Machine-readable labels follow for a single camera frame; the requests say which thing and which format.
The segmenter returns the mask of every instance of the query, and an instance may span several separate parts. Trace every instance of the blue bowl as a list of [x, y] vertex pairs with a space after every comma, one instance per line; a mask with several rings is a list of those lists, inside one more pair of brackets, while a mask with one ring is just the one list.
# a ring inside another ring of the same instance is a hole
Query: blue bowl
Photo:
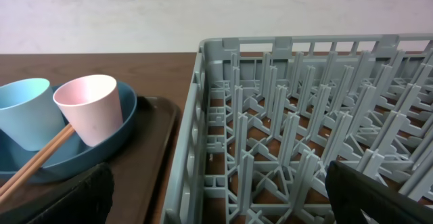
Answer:
[[[137, 95], [125, 83], [118, 81], [117, 87], [124, 120], [121, 128], [95, 147], [87, 146], [76, 133], [73, 134], [30, 178], [29, 182], [49, 183], [73, 177], [104, 161], [123, 145], [134, 127]], [[36, 153], [21, 148], [0, 130], [0, 179], [11, 178]]]

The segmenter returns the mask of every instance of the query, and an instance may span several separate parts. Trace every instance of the chopsticks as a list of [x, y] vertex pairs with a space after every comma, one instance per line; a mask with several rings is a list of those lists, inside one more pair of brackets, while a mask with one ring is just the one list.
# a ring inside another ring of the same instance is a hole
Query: chopsticks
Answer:
[[4, 203], [21, 185], [57, 151], [75, 132], [70, 124], [66, 125], [42, 150], [35, 154], [9, 181], [0, 188], [0, 204]]

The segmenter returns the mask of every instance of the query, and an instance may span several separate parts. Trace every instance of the brown table surface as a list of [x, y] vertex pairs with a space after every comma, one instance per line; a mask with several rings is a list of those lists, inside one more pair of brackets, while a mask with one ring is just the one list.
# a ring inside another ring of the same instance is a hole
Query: brown table surface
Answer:
[[[89, 74], [108, 74], [128, 83], [138, 95], [165, 97], [183, 111], [195, 56], [194, 53], [0, 55], [0, 85], [34, 77], [49, 79], [56, 85]], [[173, 143], [167, 147], [166, 162], [160, 169], [146, 223], [159, 223], [179, 126]]]

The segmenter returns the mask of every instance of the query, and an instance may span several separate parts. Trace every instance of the gray plastic dish rack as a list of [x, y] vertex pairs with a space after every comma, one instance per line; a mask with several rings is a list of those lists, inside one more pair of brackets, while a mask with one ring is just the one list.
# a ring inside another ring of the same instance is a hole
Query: gray plastic dish rack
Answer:
[[[425, 48], [399, 49], [412, 41], [425, 41]], [[271, 52], [240, 51], [261, 43], [272, 44]], [[295, 50], [298, 43], [309, 45], [307, 52]], [[337, 52], [339, 43], [352, 45]], [[373, 47], [361, 51], [366, 43]], [[328, 52], [315, 52], [323, 44]], [[433, 200], [432, 54], [433, 34], [202, 41], [160, 222], [201, 223], [204, 199], [222, 198], [223, 223], [239, 216], [245, 223], [273, 223], [268, 216], [333, 223], [330, 204], [305, 203], [311, 189], [327, 198], [333, 160], [389, 187], [400, 184], [397, 191], [413, 200]], [[220, 134], [209, 134], [213, 127]], [[252, 128], [264, 137], [249, 137]], [[275, 140], [277, 153], [269, 147]], [[223, 173], [206, 174], [217, 154]], [[266, 160], [256, 160], [259, 154]], [[264, 190], [280, 203], [255, 203]]]

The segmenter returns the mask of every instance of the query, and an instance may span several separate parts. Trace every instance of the white wall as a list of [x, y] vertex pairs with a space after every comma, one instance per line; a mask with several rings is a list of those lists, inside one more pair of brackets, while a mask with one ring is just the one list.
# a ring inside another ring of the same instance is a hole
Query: white wall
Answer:
[[0, 0], [0, 53], [196, 51], [210, 37], [433, 32], [433, 0]]

